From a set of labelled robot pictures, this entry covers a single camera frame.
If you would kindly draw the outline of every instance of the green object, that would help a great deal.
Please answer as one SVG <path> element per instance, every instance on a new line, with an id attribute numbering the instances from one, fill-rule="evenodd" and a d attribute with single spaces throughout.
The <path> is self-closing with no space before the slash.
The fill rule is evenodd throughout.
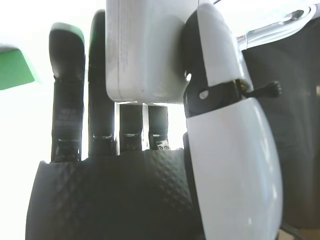
<path id="1" fill-rule="evenodd" d="M 35 78 L 19 49 L 0 53 L 0 90 L 34 81 Z"/>

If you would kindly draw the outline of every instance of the black fabric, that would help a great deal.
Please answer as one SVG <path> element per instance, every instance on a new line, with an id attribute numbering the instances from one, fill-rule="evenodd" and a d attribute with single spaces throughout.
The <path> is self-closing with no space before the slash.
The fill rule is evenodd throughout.
<path id="1" fill-rule="evenodd" d="M 315 19 L 288 38 L 243 51 L 255 88 L 273 81 L 282 87 L 282 96 L 258 101 L 279 154 L 283 218 L 296 228 L 320 228 L 319 42 Z"/>
<path id="2" fill-rule="evenodd" d="M 25 239 L 192 240 L 198 229 L 183 150 L 147 150 L 41 162 Z"/>

